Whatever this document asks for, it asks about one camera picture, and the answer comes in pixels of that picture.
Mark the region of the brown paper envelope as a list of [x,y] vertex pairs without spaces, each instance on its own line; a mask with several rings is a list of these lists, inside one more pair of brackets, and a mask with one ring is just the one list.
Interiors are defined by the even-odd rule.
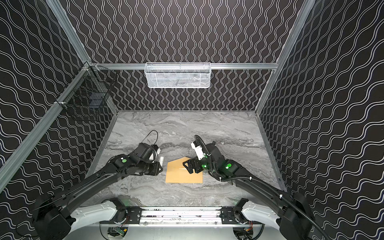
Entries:
[[203,173],[190,174],[184,167],[183,163],[190,158],[183,157],[177,160],[168,162],[166,183],[168,184],[202,184]]

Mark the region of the white glue stick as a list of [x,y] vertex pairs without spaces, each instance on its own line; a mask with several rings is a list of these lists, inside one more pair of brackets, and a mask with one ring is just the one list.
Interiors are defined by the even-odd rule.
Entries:
[[160,166],[163,166],[163,163],[164,163],[164,157],[161,156],[161,157],[159,158],[159,164],[160,164]]

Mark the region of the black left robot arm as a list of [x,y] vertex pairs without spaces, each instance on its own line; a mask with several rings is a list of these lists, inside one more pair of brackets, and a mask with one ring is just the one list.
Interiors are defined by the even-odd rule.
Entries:
[[82,182],[53,194],[42,194],[32,211],[33,226],[42,240],[62,240],[71,230],[75,209],[106,187],[128,176],[157,176],[162,172],[156,160],[160,153],[156,145],[139,143],[131,153],[116,155],[97,172]]

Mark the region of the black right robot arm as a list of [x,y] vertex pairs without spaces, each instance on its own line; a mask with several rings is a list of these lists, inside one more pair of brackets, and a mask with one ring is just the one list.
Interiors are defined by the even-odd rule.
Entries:
[[190,174],[207,171],[217,181],[245,190],[277,214],[274,223],[287,240],[309,239],[315,217],[304,195],[284,192],[259,179],[240,163],[226,159],[215,142],[205,145],[195,140],[191,147],[197,156],[183,162]]

